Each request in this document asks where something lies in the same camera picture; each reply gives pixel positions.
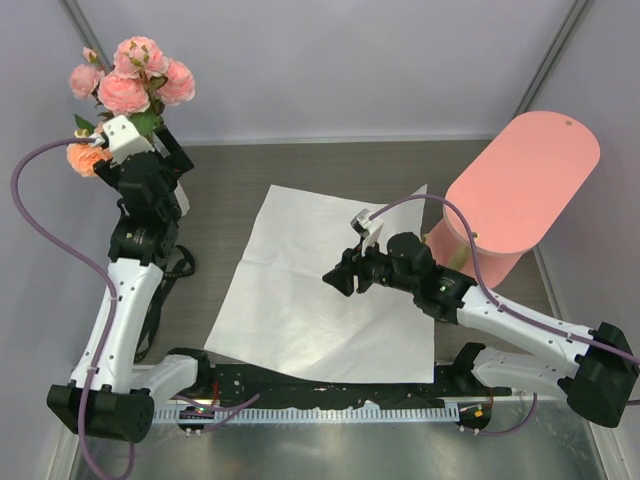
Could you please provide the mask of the pink artificial flower bunch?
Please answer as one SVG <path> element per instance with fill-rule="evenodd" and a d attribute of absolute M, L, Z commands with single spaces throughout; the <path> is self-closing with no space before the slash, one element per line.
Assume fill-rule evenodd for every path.
<path fill-rule="evenodd" d="M 191 101 L 196 94 L 195 77 L 181 61 L 165 55 L 158 43 L 133 36 L 119 43 L 111 67 L 99 54 L 85 47 L 84 62 L 73 69 L 69 87 L 79 100 L 93 100 L 102 111 L 96 124 L 76 115 L 76 138 L 103 131 L 104 123 L 123 115 L 151 140 L 163 122 L 167 107 Z"/>

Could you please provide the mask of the white wrapping paper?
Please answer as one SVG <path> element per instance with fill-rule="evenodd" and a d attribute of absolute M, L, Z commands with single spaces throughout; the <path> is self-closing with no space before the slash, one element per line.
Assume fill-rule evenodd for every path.
<path fill-rule="evenodd" d="M 322 280 L 358 243 L 353 217 L 379 208 L 271 186 L 205 349 L 306 380 L 432 382 L 434 322 L 411 295 L 346 297 Z"/>

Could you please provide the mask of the black ribbon gold lettering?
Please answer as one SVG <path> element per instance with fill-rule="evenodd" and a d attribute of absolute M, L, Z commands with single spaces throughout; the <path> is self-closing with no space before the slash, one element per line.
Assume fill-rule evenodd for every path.
<path fill-rule="evenodd" d="M 174 253 L 177 254 L 178 258 L 173 267 L 164 272 L 163 278 L 148 306 L 136 346 L 135 364 L 140 363 L 147 357 L 160 327 L 163 305 L 175 284 L 179 279 L 191 277 L 196 272 L 196 260 L 189 249 L 183 245 L 176 245 Z"/>

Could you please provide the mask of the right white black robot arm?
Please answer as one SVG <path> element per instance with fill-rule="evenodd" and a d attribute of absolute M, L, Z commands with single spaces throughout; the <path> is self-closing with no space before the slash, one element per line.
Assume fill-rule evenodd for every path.
<path fill-rule="evenodd" d="M 437 264 L 429 247 L 410 232 L 392 236 L 385 252 L 378 245 L 346 249 L 322 280 L 346 297 L 372 285 L 409 293 L 435 321 L 484 331 L 522 349 L 513 355 L 483 347 L 456 365 L 451 380 L 465 395 L 484 386 L 538 393 L 565 401 L 592 423 L 615 428 L 639 378 L 638 360 L 620 328 L 571 324 L 509 301 Z"/>

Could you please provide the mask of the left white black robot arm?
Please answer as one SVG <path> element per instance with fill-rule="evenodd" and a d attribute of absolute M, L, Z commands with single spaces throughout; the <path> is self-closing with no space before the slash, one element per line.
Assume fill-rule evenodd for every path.
<path fill-rule="evenodd" d="M 166 126 L 154 132 L 157 150 L 127 117 L 92 135 L 111 152 L 95 173 L 120 195 L 109 248 L 108 281 L 84 354 L 65 385 L 51 386 L 49 409 L 73 433 L 138 443 L 157 407 L 186 393 L 205 397 L 213 385 L 205 352 L 175 348 L 149 371 L 133 372 L 145 328 L 158 320 L 179 271 L 167 269 L 178 249 L 179 222 L 190 209 L 180 184 L 194 165 Z"/>

